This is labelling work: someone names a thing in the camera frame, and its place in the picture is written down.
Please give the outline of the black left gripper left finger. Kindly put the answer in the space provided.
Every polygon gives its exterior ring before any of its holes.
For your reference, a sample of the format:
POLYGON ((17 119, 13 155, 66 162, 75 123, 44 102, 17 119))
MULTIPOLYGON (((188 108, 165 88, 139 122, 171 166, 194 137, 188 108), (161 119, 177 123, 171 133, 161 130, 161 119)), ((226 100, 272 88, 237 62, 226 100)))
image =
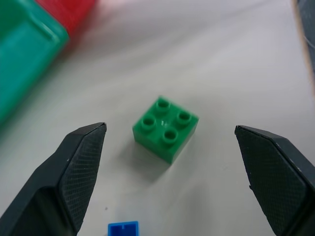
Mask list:
POLYGON ((66 135, 0 218, 2 236, 75 236, 95 187, 107 130, 100 122, 66 135))

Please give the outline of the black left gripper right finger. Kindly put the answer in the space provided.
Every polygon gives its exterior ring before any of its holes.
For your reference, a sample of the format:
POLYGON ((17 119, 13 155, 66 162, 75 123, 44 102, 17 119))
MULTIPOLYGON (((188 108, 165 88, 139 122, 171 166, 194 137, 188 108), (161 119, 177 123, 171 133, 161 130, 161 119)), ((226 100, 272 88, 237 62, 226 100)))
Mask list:
POLYGON ((315 167, 285 137, 237 125, 250 189, 277 236, 315 234, 315 167))

